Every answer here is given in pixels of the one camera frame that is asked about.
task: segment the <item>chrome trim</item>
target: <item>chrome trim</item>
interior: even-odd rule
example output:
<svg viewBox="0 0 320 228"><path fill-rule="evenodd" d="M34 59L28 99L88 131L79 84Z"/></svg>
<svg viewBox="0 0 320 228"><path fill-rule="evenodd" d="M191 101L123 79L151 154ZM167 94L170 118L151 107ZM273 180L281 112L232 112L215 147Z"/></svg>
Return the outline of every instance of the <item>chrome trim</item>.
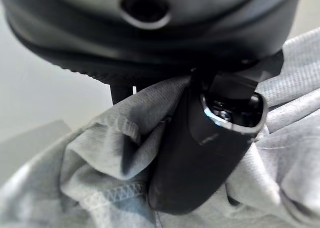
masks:
<svg viewBox="0 0 320 228"><path fill-rule="evenodd" d="M264 98L263 95L259 94L262 98L263 101L263 112L262 112L262 116L260 119L260 122L255 126L255 127L245 127L245 126L241 126L238 124L233 124L231 122L228 122L218 116L216 116L213 112L211 112L210 108L207 106L207 101L206 98L203 94L200 95L200 101L203 107L203 111L206 114L207 117L209 117L216 125L223 127L225 129L228 130L232 130L238 133L243 133L243 134L258 134L267 119L267 114L268 114L268 104L266 99Z"/></svg>
<svg viewBox="0 0 320 228"><path fill-rule="evenodd" d="M156 29L163 28L171 20L170 14L166 14L162 19L160 19L159 21L154 22L154 23L141 22L141 21L133 18L131 15L129 15L125 11L121 11L121 16L125 21L127 21L132 26L139 28L139 29L144 29L144 30L156 30Z"/></svg>

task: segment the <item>hole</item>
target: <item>hole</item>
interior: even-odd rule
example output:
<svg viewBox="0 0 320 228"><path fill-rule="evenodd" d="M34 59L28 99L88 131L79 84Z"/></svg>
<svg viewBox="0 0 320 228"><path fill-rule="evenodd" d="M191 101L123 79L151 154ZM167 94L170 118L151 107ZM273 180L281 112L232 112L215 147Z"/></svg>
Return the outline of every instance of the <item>hole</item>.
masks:
<svg viewBox="0 0 320 228"><path fill-rule="evenodd" d="M169 22L169 5L165 0L122 0L121 9L124 19L139 28L156 29Z"/></svg>

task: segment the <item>white wall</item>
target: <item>white wall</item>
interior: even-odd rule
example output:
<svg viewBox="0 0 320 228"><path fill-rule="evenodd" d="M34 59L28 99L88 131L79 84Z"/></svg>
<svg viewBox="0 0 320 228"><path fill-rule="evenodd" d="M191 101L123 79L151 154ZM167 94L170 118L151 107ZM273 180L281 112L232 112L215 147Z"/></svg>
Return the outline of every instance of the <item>white wall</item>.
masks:
<svg viewBox="0 0 320 228"><path fill-rule="evenodd" d="M290 38L320 27L319 0L300 0Z"/></svg>
<svg viewBox="0 0 320 228"><path fill-rule="evenodd" d="M56 120L76 129L112 105L108 85L40 59L0 13L0 142Z"/></svg>

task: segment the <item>metal ring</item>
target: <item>metal ring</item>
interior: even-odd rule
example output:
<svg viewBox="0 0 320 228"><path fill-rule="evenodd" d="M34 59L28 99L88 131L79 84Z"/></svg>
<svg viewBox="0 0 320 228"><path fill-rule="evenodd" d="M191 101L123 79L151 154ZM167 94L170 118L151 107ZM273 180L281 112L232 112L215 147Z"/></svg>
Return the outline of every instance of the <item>metal ring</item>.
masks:
<svg viewBox="0 0 320 228"><path fill-rule="evenodd" d="M245 126L241 126L241 125L238 125L238 124L233 124L231 122L228 122L228 121L216 116L213 112L211 112L210 108L207 105L207 101L206 101L206 98L205 98L204 94L200 95L200 100L201 100L201 104L202 104L204 113L216 125L218 125L220 127L223 127L225 129L228 129L228 130L232 130L232 131L238 132L238 133L257 134L264 127L264 124L265 124L266 119L267 119L267 114L268 114L267 101L264 98L264 96L262 96L261 94L259 94L259 96L262 98L262 101L263 101L263 112L262 112L262 116L261 116L260 122L255 127L245 127Z"/></svg>

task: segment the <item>gray fabric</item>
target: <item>gray fabric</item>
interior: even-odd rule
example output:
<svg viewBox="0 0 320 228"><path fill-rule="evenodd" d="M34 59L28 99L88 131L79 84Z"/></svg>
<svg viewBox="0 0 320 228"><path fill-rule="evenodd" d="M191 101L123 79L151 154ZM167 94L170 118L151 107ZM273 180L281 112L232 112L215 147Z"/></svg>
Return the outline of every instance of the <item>gray fabric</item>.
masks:
<svg viewBox="0 0 320 228"><path fill-rule="evenodd" d="M255 144L205 204L183 216L146 201L148 166L189 77L116 104L23 166L0 191L0 226L320 227L320 29L288 41L272 111Z"/></svg>

